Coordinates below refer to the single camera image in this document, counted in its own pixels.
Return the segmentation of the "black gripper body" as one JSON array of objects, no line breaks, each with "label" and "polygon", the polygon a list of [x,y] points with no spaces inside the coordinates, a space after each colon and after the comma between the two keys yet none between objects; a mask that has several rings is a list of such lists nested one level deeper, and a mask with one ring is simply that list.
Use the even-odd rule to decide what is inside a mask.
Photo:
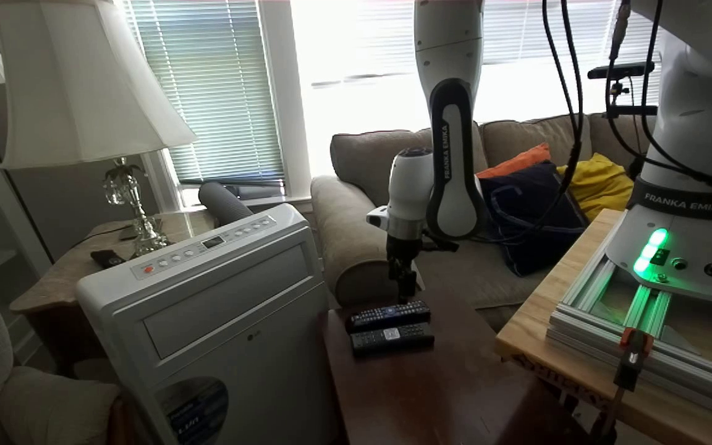
[{"label": "black gripper body", "polygon": [[418,257],[418,241],[399,241],[391,237],[385,242],[385,254],[387,254],[387,277],[399,284],[399,299],[411,301],[416,298],[416,270],[413,261]]}]

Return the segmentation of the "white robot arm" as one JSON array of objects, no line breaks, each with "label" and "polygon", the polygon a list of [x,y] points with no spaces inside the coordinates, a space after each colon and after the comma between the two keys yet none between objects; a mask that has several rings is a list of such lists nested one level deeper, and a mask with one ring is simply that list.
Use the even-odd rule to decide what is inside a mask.
[{"label": "white robot arm", "polygon": [[[677,39],[666,54],[641,179],[607,261],[637,284],[712,301],[712,0],[617,0]],[[465,241],[480,225],[473,101],[483,62],[483,0],[416,0],[413,37],[433,147],[387,175],[387,252],[413,261],[422,236]]]}]

